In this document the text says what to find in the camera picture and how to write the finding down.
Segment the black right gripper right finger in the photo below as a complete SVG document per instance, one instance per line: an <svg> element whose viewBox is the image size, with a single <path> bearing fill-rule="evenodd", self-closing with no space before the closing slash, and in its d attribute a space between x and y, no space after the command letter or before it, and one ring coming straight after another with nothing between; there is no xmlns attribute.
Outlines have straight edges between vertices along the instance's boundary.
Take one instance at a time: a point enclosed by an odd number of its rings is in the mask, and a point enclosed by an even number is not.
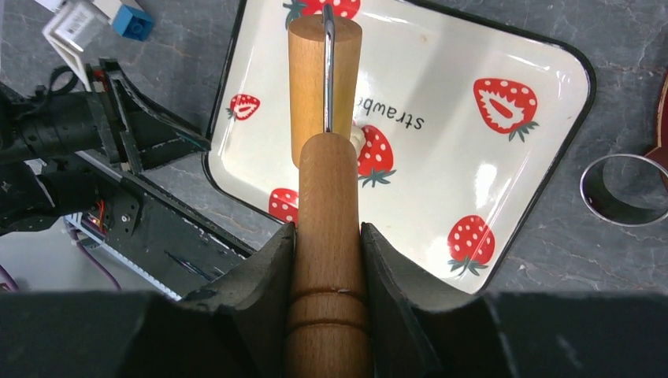
<svg viewBox="0 0 668 378"><path fill-rule="evenodd" d="M361 230L378 377L664 377L667 298L646 291L468 295Z"/></svg>

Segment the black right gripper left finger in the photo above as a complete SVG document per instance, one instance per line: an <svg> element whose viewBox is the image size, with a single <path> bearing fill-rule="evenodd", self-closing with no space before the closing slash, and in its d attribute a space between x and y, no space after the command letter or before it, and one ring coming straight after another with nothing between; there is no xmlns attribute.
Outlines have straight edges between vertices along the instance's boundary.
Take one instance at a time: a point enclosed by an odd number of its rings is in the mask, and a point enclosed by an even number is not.
<svg viewBox="0 0 668 378"><path fill-rule="evenodd" d="M295 227L173 301L152 291L3 294L4 377L278 377Z"/></svg>

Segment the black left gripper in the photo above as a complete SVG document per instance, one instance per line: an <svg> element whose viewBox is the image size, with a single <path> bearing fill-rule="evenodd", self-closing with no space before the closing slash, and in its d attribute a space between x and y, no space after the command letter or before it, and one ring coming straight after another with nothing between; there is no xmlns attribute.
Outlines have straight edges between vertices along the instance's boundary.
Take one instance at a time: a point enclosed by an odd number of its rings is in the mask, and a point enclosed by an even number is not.
<svg viewBox="0 0 668 378"><path fill-rule="evenodd" d="M89 91L76 91L77 76L58 87L68 72L55 68L29 98L1 88L2 234L42 231L86 211L106 227L109 185L75 165L80 151L97 150L113 167L139 175L209 149L197 127L141 93L116 60L85 66Z"/></svg>

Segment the wooden dough roller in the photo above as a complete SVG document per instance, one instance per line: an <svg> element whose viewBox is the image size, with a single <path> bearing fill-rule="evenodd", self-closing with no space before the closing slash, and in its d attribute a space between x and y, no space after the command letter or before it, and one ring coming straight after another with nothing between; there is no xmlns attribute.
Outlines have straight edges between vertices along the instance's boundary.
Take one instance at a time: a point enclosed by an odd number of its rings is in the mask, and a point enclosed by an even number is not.
<svg viewBox="0 0 668 378"><path fill-rule="evenodd" d="M288 25L299 209L284 345L287 377L371 377L358 161L351 137L362 29L326 2Z"/></svg>

